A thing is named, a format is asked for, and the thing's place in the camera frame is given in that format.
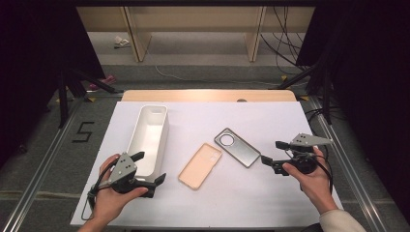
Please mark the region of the white table mat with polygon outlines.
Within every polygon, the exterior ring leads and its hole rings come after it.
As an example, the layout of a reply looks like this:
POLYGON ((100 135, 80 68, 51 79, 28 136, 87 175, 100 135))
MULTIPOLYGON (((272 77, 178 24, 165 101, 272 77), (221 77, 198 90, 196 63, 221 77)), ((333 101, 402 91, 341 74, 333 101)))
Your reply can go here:
POLYGON ((318 221, 318 213, 292 177, 256 161, 250 167, 224 153, 201 187, 178 179, 192 155, 230 128, 262 155, 283 160, 277 141, 308 133, 297 101, 169 102, 169 133, 161 171, 166 178, 153 198, 130 202, 113 225, 132 229, 276 229, 318 221))

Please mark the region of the small white floor item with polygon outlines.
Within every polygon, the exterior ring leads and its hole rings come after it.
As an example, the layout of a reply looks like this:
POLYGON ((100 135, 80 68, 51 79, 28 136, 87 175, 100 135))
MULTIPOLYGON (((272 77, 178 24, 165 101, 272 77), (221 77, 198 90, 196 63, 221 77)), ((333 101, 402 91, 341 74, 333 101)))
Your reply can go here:
POLYGON ((129 46, 130 46, 130 42, 128 40, 123 39, 119 36, 116 36, 114 38, 114 48, 115 49, 129 47, 129 46))

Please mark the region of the person's right hand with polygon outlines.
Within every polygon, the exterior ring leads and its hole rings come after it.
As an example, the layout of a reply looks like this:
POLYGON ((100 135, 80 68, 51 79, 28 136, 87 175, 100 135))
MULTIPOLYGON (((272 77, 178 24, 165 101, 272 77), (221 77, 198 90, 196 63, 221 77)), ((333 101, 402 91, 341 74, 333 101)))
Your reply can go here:
POLYGON ((337 210, 338 206, 331 194, 330 171, 323 153, 313 148, 318 167, 309 174, 301 173, 295 166, 285 163, 282 168, 301 185, 301 188, 320 215, 337 210))

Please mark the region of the pink floor item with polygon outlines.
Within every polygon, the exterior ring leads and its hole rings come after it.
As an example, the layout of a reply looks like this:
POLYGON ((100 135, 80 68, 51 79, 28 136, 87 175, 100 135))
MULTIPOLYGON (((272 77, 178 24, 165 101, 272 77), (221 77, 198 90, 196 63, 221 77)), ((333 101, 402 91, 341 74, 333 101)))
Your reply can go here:
POLYGON ((116 77, 113 75, 109 75, 105 78, 97 79, 89 84, 88 90, 89 91, 98 91, 100 89, 106 91, 113 91, 114 88, 112 84, 116 82, 116 77))

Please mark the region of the dark curtain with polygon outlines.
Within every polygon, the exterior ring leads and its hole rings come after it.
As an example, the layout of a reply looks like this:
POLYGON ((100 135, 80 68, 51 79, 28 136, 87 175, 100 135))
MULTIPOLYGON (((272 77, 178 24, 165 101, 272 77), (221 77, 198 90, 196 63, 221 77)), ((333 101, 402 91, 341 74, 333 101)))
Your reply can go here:
POLYGON ((312 0, 301 65, 312 65, 356 4, 332 52, 333 87, 366 157, 410 223, 410 0, 312 0))
POLYGON ((59 75, 72 69, 104 77, 76 5, 0 0, 0 167, 37 124, 59 75))

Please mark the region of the wooden shelf unit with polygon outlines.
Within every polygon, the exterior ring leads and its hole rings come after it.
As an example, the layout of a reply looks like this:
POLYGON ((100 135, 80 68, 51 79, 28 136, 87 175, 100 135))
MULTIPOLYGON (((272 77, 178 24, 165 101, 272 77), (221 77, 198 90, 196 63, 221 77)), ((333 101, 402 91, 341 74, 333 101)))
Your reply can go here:
POLYGON ((254 62, 259 36, 305 33, 313 7, 79 7, 88 32, 126 32, 134 59, 144 60, 154 32, 229 32, 244 35, 248 58, 254 62))

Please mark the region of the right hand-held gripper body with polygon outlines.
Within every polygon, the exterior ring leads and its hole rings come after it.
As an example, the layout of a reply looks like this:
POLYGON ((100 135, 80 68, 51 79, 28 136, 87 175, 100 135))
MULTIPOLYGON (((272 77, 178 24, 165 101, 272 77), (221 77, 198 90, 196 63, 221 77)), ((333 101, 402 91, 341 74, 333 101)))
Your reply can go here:
POLYGON ((284 163, 294 165, 301 173, 310 174, 317 167, 317 158, 313 151, 314 146, 329 145, 333 140, 310 135, 306 133, 299 133, 288 144, 289 150, 283 150, 285 152, 291 152, 291 156, 288 160, 273 160, 272 168, 276 174, 288 176, 288 173, 282 168, 284 163))

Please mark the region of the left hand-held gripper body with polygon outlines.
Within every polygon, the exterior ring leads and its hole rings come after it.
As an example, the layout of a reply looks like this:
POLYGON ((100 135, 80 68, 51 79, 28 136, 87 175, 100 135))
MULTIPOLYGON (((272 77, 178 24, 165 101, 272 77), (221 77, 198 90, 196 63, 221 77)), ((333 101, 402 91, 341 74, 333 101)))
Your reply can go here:
POLYGON ((122 154, 108 179, 109 186, 118 193, 128 193, 137 188, 146 188, 148 191, 142 197, 153 198, 155 184, 136 179, 137 166, 135 163, 136 161, 133 161, 130 155, 122 154))

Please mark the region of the wooden table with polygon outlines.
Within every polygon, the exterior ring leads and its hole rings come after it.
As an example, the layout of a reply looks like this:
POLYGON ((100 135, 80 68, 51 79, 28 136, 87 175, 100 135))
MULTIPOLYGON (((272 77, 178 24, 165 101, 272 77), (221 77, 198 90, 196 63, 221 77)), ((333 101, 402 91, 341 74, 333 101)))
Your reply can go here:
POLYGON ((289 90, 128 90, 123 102, 295 102, 297 99, 289 90))

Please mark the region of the person's left hand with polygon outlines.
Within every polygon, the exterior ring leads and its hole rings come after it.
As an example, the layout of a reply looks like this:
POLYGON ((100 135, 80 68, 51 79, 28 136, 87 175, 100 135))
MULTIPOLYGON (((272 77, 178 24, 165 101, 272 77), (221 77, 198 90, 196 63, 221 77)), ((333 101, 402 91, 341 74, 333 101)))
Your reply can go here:
POLYGON ((97 193, 96 205, 89 222, 103 227, 116 219, 123 208, 132 200, 146 193, 146 188, 136 188, 128 193, 118 193, 112 188, 105 188, 97 193))

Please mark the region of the peach phone case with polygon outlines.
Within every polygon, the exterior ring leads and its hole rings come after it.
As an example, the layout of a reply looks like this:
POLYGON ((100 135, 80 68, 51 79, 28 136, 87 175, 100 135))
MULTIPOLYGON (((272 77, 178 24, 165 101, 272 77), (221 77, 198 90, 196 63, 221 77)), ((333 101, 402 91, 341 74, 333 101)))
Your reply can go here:
POLYGON ((204 143, 190 158, 178 176, 178 180, 193 190, 198 190, 222 155, 221 150, 204 143))

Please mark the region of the black tripod stand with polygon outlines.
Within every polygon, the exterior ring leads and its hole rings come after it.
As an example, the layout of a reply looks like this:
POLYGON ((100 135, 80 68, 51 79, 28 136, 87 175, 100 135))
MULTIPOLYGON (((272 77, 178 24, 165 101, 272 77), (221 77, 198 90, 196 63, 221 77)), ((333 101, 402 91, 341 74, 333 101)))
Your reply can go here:
POLYGON ((58 80, 58 96, 60 105, 60 125, 62 129, 69 120, 69 107, 67 90, 70 90, 73 96, 77 99, 86 99, 86 90, 81 81, 86 80, 91 84, 95 84, 100 89, 105 90, 109 94, 120 94, 123 90, 115 89, 100 80, 97 80, 92 75, 83 72, 79 69, 66 69, 61 71, 57 77, 58 80))
POLYGON ((332 123, 330 116, 330 95, 332 83, 330 78, 330 71, 324 65, 321 65, 319 62, 317 62, 310 68, 307 68, 306 70, 292 77, 290 80, 286 80, 285 82, 281 83, 278 89, 284 90, 296 84, 305 77, 309 77, 309 81, 307 82, 306 87, 307 93, 309 95, 317 95, 318 93, 322 94, 323 115, 326 122, 330 125, 332 123))

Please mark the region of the white storage box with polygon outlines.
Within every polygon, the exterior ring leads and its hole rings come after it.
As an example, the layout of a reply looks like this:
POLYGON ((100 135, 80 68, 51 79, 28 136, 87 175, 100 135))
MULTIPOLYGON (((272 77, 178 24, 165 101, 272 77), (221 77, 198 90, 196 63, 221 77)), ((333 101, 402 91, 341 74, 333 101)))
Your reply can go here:
POLYGON ((161 164, 169 131, 168 110, 164 105, 144 105, 134 127, 128 154, 144 153, 136 164, 135 177, 153 182, 161 175, 161 164))

